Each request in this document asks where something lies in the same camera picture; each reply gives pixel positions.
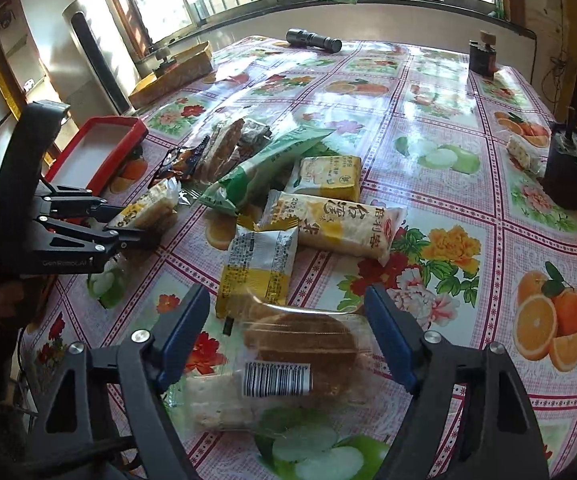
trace black flashlight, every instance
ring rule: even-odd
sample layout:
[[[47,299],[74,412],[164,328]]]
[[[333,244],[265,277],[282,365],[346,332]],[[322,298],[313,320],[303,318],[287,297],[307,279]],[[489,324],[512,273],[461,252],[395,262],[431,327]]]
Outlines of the black flashlight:
[[[308,32],[303,30],[303,28],[289,29],[286,33],[286,41],[294,46],[317,46],[331,54],[341,50],[341,40],[334,40],[314,32]]]

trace tablecloth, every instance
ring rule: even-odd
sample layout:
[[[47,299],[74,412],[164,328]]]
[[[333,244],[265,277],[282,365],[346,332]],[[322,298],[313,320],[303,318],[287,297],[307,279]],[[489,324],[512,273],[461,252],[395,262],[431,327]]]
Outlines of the tablecloth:
[[[192,145],[224,111],[244,108],[270,124],[274,135],[299,124],[334,128],[362,157],[361,202],[405,205],[407,218],[385,267],[300,247],[289,303],[354,309],[368,285],[382,282],[424,329],[474,348],[500,341],[529,393],[551,474],[564,468],[577,453],[577,212],[556,206],[508,156],[511,132],[547,155],[553,118],[524,77],[500,66],[491,82],[469,72],[463,54],[379,41],[344,41],[341,52],[327,54],[252,36],[217,52],[216,63],[216,73],[140,111],[150,128],[143,153],[110,187],[109,201],[136,199],[167,150]],[[174,306],[195,282],[209,288],[214,303],[226,252],[207,243],[206,213],[197,202],[179,211],[113,309],[91,298],[86,276],[57,280],[41,328],[23,340],[37,392],[68,343],[117,343],[152,326],[158,312]],[[546,281],[559,322],[549,339],[560,343],[556,354],[552,344],[524,346],[531,332],[519,315],[528,298],[545,293]],[[539,299],[533,303],[537,311],[543,307]],[[533,319],[530,309],[522,312]],[[213,373],[223,365],[220,332],[211,315],[188,373]],[[566,357],[566,348],[573,357]],[[383,359],[377,362],[379,399],[363,413],[361,428],[344,431],[389,444],[408,396],[390,379]],[[120,392],[109,391],[126,433]],[[447,467],[462,403],[463,386],[456,384],[431,475]],[[205,480],[273,478],[249,434],[203,432],[184,444]]]

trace barcode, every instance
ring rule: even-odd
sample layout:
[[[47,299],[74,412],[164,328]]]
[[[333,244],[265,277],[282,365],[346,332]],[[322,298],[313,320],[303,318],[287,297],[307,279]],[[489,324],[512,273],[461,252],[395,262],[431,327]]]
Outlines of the barcode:
[[[303,396],[311,391],[311,365],[250,361],[242,388],[245,397]]]

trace screw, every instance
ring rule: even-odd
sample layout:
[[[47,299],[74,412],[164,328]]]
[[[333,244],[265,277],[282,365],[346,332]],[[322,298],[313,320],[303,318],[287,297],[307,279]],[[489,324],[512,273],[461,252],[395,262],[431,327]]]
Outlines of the screw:
[[[504,352],[506,351],[504,345],[502,345],[502,343],[500,343],[499,341],[493,341],[490,344],[489,348],[491,349],[491,352],[499,355],[504,354]]]
[[[81,354],[84,351],[84,343],[76,341],[68,347],[69,354]]]
[[[151,333],[148,330],[135,330],[131,334],[130,338],[136,343],[144,343],[148,341],[148,338],[150,338],[150,336]]]
[[[428,332],[424,333],[424,339],[428,343],[439,343],[442,340],[442,336],[439,332],[435,332],[434,330],[428,330]]]

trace green snack package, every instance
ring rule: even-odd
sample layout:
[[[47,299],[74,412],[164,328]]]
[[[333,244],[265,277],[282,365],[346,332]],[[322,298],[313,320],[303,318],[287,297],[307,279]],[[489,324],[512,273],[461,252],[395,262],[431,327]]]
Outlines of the green snack package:
[[[312,148],[334,128],[299,128],[271,140],[257,155],[245,160],[204,191],[200,202],[222,213],[237,215],[258,190],[267,186],[281,168]]]

